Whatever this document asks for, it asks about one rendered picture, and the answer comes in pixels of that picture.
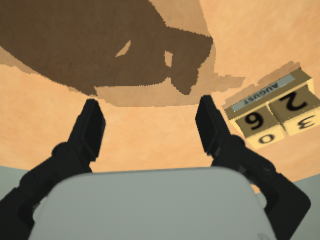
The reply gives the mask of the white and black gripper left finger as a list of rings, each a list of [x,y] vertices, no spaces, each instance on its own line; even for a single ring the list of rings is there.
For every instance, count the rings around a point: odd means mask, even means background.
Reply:
[[[57,144],[48,159],[24,174],[19,186],[0,200],[0,240],[29,240],[33,214],[43,198],[59,182],[92,172],[89,165],[99,157],[105,127],[98,101],[87,99],[67,142]]]

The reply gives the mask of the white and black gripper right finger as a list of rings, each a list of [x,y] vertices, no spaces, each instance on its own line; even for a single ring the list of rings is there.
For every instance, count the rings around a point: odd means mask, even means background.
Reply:
[[[309,197],[271,161],[246,147],[242,137],[230,133],[211,95],[200,98],[195,122],[203,150],[213,158],[210,166],[237,171],[257,186],[266,198],[264,210],[276,240],[290,240],[311,207]]]

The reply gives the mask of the tan wooden number cube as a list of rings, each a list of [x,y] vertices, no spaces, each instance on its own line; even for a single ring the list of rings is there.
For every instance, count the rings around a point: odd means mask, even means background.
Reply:
[[[320,99],[305,86],[269,103],[268,106],[289,136],[320,125]]]
[[[237,119],[236,122],[254,149],[285,138],[280,124],[266,105]]]

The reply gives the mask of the tan wooden calendar tray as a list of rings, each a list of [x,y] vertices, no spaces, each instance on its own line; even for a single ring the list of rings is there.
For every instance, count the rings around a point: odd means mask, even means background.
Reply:
[[[314,93],[313,78],[306,74],[303,70],[298,68],[297,70],[282,77],[274,83],[230,106],[224,111],[230,123],[240,132],[242,136],[244,136],[236,122],[237,119],[265,105],[270,110],[268,106],[269,103],[287,95],[288,93],[302,86],[305,86],[307,89]]]

